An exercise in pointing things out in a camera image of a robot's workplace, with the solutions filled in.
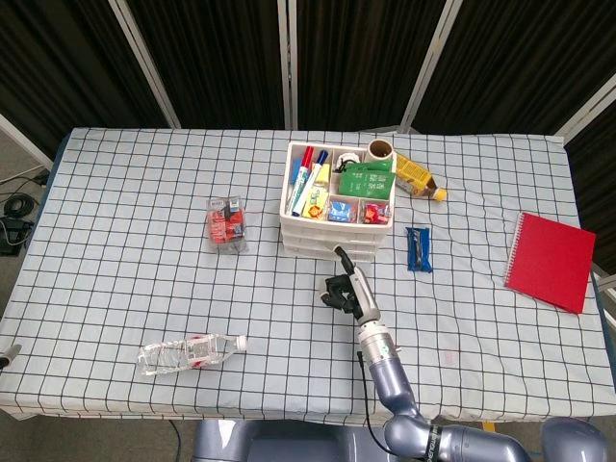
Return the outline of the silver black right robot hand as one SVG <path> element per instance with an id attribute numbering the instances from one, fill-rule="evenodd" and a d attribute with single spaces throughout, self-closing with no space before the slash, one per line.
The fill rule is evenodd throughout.
<path id="1" fill-rule="evenodd" d="M 351 314 L 359 325 L 380 320 L 380 310 L 365 273 L 358 268 L 337 245 L 334 252 L 340 257 L 345 272 L 325 280 L 321 301 L 334 309 Z"/>

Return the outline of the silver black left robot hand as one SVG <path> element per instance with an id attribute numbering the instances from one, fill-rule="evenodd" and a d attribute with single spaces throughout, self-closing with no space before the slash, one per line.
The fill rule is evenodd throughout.
<path id="1" fill-rule="evenodd" d="M 22 345 L 14 344 L 9 346 L 5 351 L 0 353 L 0 369 L 3 370 L 6 368 L 11 362 L 14 361 L 15 357 L 19 354 Z"/>

